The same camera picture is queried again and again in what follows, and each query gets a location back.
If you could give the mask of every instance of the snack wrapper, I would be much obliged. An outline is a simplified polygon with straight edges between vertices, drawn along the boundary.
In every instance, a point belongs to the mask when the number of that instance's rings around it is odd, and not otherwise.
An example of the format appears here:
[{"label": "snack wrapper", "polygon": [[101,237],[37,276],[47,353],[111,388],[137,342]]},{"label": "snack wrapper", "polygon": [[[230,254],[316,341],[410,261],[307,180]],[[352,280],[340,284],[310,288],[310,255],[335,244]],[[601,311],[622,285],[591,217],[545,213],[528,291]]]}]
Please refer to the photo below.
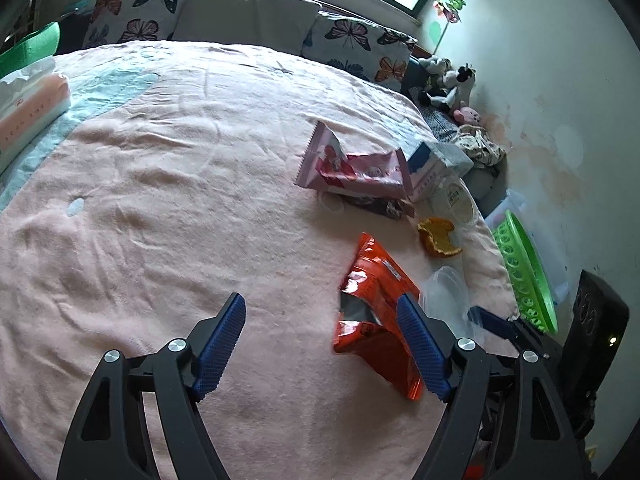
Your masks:
[{"label": "snack wrapper", "polygon": [[423,383],[396,321],[396,304],[420,291],[391,256],[363,233],[353,265],[340,288],[334,351],[354,353],[407,399],[422,395]]},{"label": "snack wrapper", "polygon": [[411,193],[402,150],[345,154],[335,134],[321,122],[309,141],[296,185],[351,197],[405,199]]},{"label": "snack wrapper", "polygon": [[371,211],[372,213],[386,216],[392,220],[399,220],[405,215],[413,217],[415,208],[397,198],[373,198],[371,196],[343,196],[345,202],[351,205]]}]

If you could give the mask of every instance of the stuffed animal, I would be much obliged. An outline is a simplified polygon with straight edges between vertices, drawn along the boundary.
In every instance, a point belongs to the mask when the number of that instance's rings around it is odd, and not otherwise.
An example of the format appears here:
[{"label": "stuffed animal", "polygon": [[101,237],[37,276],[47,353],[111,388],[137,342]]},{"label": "stuffed animal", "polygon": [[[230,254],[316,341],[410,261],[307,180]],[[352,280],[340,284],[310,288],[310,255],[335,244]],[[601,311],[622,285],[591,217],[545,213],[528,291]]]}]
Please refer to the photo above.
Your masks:
[{"label": "stuffed animal", "polygon": [[457,71],[449,71],[442,77],[442,85],[449,88],[447,94],[442,96],[430,96],[430,104],[446,113],[459,110],[461,102],[468,103],[471,89],[476,84],[476,71],[469,65],[461,66]]},{"label": "stuffed animal", "polygon": [[449,68],[451,68],[451,62],[444,57],[431,56],[428,58],[421,57],[418,60],[420,66],[425,69],[429,74],[442,75]]},{"label": "stuffed animal", "polygon": [[446,92],[438,89],[438,82],[447,70],[451,68],[451,62],[443,57],[431,56],[429,58],[421,57],[418,60],[418,63],[428,74],[427,79],[424,82],[424,88],[420,94],[420,102],[424,106],[428,106],[429,95],[446,95]]},{"label": "stuffed animal", "polygon": [[480,114],[466,105],[466,101],[460,101],[460,109],[453,111],[453,120],[458,124],[480,126]]}]

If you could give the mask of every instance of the pink blanket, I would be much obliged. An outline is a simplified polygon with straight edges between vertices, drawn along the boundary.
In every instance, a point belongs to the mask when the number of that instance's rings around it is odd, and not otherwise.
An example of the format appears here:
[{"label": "pink blanket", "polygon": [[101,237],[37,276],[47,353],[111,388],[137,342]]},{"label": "pink blanket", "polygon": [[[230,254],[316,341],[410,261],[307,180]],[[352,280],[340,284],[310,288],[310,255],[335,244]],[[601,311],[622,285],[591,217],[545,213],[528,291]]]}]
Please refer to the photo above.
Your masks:
[{"label": "pink blanket", "polygon": [[[161,78],[71,133],[1,216],[0,411],[32,467],[55,478],[105,351],[155,352],[238,291],[244,331],[200,403],[231,478],[410,478],[443,405],[429,393],[403,399],[360,358],[332,353],[331,339],[362,231],[418,286],[438,263],[409,221],[349,205],[331,212],[293,180],[316,121],[349,151],[388,151],[394,124],[430,137],[415,108],[345,72],[253,46],[133,42],[57,63],[72,80],[107,63]],[[68,216],[76,198],[84,209]],[[515,313],[484,222],[463,247],[473,303]],[[157,417],[149,425],[172,478]]]}]

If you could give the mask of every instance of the light blue blanket section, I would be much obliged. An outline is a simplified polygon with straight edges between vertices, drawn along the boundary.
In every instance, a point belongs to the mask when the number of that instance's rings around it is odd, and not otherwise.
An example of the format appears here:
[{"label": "light blue blanket section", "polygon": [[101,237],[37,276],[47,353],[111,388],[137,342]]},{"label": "light blue blanket section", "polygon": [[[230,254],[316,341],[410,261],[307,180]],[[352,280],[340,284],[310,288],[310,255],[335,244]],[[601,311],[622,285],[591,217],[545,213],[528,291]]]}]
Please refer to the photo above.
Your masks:
[{"label": "light blue blanket section", "polygon": [[146,72],[141,66],[123,64],[91,70],[69,80],[69,110],[37,135],[0,175],[0,212],[78,124],[131,101],[158,78],[158,74]]}]

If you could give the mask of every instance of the food packaging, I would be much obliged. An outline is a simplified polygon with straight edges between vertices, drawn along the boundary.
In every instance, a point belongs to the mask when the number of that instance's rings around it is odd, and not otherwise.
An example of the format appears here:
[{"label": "food packaging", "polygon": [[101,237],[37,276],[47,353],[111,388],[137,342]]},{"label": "food packaging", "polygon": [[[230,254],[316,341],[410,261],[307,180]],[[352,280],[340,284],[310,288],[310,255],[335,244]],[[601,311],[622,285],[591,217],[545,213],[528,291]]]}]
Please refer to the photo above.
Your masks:
[{"label": "food packaging", "polygon": [[397,198],[373,198],[370,196],[347,196],[343,195],[345,202],[350,203],[366,211],[371,211],[393,220],[399,220],[406,216],[413,217],[415,208],[404,200]]},{"label": "food packaging", "polygon": [[396,304],[420,290],[369,234],[363,233],[340,287],[334,351],[354,353],[407,399],[422,395],[423,383],[396,321]]},{"label": "food packaging", "polygon": [[408,160],[412,202],[433,195],[448,176],[463,176],[473,162],[455,144],[424,140]]},{"label": "food packaging", "polygon": [[326,124],[318,122],[296,177],[296,185],[351,197],[405,199],[411,191],[402,150],[344,153]]}]

